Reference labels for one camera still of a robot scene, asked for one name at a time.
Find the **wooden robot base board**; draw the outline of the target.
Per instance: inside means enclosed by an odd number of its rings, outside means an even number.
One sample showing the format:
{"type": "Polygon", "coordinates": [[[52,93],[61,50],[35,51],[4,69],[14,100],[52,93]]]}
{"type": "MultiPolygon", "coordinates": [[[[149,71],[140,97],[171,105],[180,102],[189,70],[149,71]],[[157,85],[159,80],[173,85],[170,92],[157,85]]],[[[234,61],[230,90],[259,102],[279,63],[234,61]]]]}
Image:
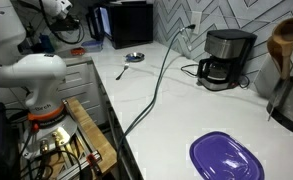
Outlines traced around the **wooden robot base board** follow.
{"type": "Polygon", "coordinates": [[[105,176],[117,163],[115,149],[76,98],[68,98],[64,103],[78,123],[82,147],[88,150],[84,161],[93,168],[95,177],[105,176]]]}

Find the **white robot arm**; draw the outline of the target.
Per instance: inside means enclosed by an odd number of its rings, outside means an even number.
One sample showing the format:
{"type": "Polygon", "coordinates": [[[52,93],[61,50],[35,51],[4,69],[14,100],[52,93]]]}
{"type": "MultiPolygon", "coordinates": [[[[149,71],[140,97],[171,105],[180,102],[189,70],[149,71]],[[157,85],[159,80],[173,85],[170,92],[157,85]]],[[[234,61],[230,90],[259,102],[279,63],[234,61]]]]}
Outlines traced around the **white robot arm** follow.
{"type": "Polygon", "coordinates": [[[26,30],[11,0],[0,0],[0,88],[26,87],[30,128],[24,132],[22,155],[37,158],[67,143],[76,131],[58,89],[67,72],[65,61],[48,53],[14,55],[26,30]]]}

